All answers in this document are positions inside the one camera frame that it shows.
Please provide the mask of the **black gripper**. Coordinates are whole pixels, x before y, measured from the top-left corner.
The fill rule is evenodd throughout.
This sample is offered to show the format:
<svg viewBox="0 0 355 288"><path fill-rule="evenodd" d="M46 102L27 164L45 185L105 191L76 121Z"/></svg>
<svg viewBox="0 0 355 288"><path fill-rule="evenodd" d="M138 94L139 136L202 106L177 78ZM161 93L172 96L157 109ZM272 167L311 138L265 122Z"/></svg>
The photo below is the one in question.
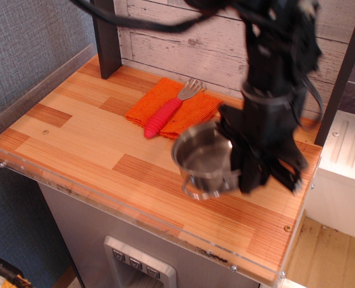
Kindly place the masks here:
<svg viewBox="0 0 355 288"><path fill-rule="evenodd" d="M242 109L219 107L217 128L231 141L231 170L241 174L242 193L265 185L271 176L293 193L301 187L301 172L308 162L293 133L305 96L306 88L300 86L277 98L245 94Z"/></svg>

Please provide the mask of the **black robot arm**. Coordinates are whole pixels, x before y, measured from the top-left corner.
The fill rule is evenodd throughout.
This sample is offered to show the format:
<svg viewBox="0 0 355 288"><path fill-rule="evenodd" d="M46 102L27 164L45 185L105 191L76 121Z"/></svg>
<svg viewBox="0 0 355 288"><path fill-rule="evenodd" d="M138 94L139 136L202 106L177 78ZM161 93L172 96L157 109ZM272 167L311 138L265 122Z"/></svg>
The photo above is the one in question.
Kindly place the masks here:
<svg viewBox="0 0 355 288"><path fill-rule="evenodd" d="M189 1L204 15L232 7L245 25L247 78L242 109L223 104L217 129L232 144L231 170L242 193L278 179L290 191L307 161L293 133L307 93L321 96L308 78L321 50L315 36L317 1Z"/></svg>

